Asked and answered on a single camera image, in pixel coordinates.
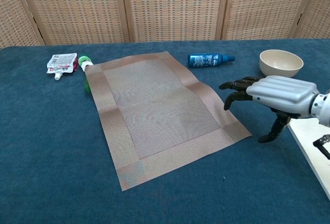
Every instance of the robotic hand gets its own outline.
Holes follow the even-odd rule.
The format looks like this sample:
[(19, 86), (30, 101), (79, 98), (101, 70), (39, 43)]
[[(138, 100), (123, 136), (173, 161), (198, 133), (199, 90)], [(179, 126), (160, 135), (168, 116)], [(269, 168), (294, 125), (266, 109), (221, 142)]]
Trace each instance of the robotic hand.
[[(291, 118), (317, 117), (321, 125), (330, 127), (330, 96), (320, 94), (314, 83), (282, 76), (265, 78), (245, 77), (234, 82), (226, 82), (219, 89), (234, 89), (225, 100), (224, 109), (228, 110), (233, 101), (253, 100), (271, 108), (277, 118), (268, 135), (259, 138), (260, 143), (275, 140)], [(324, 135), (313, 145), (328, 159), (330, 153), (323, 145), (330, 141)]]

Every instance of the robot finger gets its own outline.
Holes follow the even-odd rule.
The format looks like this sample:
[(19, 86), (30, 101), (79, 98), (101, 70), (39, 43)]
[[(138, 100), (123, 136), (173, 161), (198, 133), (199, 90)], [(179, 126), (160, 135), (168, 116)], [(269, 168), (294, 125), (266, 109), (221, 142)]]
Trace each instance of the robot finger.
[(248, 80), (248, 79), (238, 79), (238, 80), (236, 80), (235, 82), (249, 84), (250, 86), (251, 86), (253, 83), (256, 83), (256, 81), (250, 81), (250, 80)]
[(261, 77), (254, 77), (254, 76), (247, 76), (247, 77), (244, 77), (243, 79), (247, 79), (249, 81), (257, 82), (257, 81), (261, 80), (262, 78)]
[(232, 102), (235, 100), (237, 101), (252, 100), (252, 96), (248, 95), (245, 91), (233, 92), (226, 98), (223, 109), (228, 110), (232, 105)]
[(245, 91), (250, 84), (240, 83), (240, 82), (226, 82), (219, 86), (219, 89), (234, 89), (237, 91)]

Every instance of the table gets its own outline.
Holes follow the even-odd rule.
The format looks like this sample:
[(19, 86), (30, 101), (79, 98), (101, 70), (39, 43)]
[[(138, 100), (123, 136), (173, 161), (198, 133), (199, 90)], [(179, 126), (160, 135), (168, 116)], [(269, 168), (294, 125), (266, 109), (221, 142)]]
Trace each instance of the table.
[(295, 76), (330, 88), (330, 39), (183, 41), (8, 47), (0, 51), (1, 223), (327, 223), (330, 202), (288, 129), (257, 138), (275, 114), (252, 101), (231, 111), (253, 134), (237, 144), (122, 192), (92, 96), (79, 68), (60, 81), (46, 74), (53, 54), (88, 54), (94, 63), (168, 51), (236, 61), (191, 72), (224, 100), (226, 81), (262, 76), (267, 49), (299, 55)]

